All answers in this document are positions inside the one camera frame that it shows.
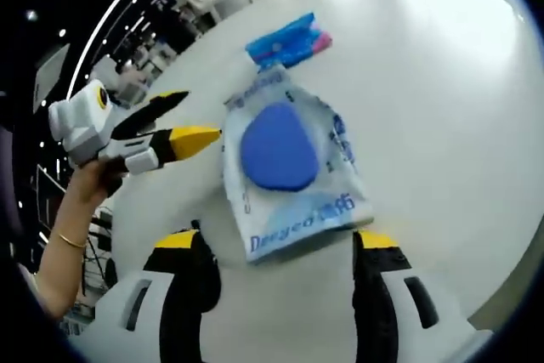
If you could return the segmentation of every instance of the robotic hand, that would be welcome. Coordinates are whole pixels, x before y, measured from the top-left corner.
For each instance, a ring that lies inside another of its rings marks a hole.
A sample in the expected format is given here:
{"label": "robotic hand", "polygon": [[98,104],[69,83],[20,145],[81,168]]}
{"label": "robotic hand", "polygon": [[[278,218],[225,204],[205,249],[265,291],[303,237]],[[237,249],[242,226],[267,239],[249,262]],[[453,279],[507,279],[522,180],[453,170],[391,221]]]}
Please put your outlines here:
{"label": "robotic hand", "polygon": [[194,126],[138,135],[187,95],[187,91],[161,94],[127,116],[128,110],[111,101],[103,83],[92,80],[72,99],[51,104],[51,134],[62,142],[73,167],[105,158],[116,172],[139,174],[161,168],[192,157],[221,134],[216,128]]}

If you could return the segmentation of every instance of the table surface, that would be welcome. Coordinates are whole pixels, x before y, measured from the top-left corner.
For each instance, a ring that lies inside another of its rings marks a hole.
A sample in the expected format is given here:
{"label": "table surface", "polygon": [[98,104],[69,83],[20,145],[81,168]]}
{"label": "table surface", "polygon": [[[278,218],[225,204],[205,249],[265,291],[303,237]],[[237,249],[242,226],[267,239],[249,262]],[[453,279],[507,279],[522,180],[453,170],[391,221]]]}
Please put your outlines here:
{"label": "table surface", "polygon": [[[158,127],[221,126],[223,102],[257,72],[245,44],[309,11],[334,43],[290,73],[343,116],[376,211],[371,228],[394,237],[411,264],[438,277],[470,316],[516,266],[543,211],[544,76],[529,19],[503,0],[259,0],[209,31],[156,80],[152,94],[193,91]],[[277,324],[280,337],[281,322],[300,326],[290,318],[297,308],[297,322],[321,327],[312,308],[326,294],[337,315],[308,339],[329,337],[329,347],[338,345],[331,353],[353,353],[353,342],[341,339],[353,333],[345,321],[352,284],[340,272],[350,268],[342,255],[349,238],[306,258],[247,265],[222,189],[220,151],[216,143],[126,181],[113,219],[119,276],[142,268],[154,241],[200,218],[226,282],[220,305],[232,311],[218,320],[257,316],[244,328],[231,325],[229,340],[245,331],[261,350],[273,348],[261,344],[259,322]],[[315,299],[293,289],[301,276]],[[296,347],[308,349],[297,340],[286,353]],[[318,355],[326,356],[322,349]]]}

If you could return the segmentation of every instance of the sponge pad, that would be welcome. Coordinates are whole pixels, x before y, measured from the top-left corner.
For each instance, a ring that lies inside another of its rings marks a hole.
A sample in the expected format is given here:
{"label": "sponge pad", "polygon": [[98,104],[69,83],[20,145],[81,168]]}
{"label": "sponge pad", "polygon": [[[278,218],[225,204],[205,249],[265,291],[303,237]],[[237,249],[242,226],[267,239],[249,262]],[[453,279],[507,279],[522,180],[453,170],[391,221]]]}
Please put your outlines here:
{"label": "sponge pad", "polygon": [[299,191],[319,172],[319,163],[303,124],[291,105],[264,108],[241,139],[241,167],[257,186],[267,190]]}

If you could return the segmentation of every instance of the blue package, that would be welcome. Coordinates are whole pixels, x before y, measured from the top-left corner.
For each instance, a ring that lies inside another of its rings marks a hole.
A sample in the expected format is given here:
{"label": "blue package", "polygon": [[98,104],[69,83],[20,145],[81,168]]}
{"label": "blue package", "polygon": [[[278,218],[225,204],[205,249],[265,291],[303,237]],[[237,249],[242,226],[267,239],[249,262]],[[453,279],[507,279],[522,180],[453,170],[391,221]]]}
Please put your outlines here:
{"label": "blue package", "polygon": [[313,13],[246,45],[246,51],[261,68],[281,63],[292,67],[329,47],[331,36],[315,23]]}

